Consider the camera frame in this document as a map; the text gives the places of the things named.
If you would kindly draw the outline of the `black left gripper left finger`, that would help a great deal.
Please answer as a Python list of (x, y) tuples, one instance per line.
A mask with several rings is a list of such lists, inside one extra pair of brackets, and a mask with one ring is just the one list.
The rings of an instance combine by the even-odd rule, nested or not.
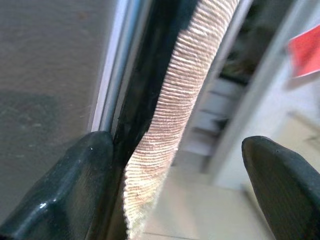
[(111, 212), (112, 136), (85, 135), (0, 226), (3, 240), (101, 240)]

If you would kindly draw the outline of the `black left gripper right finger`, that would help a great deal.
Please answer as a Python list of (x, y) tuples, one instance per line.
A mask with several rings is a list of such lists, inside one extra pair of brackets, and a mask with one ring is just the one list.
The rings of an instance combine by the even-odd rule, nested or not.
[(277, 240), (320, 238), (320, 174), (301, 155), (264, 136), (241, 144), (258, 205)]

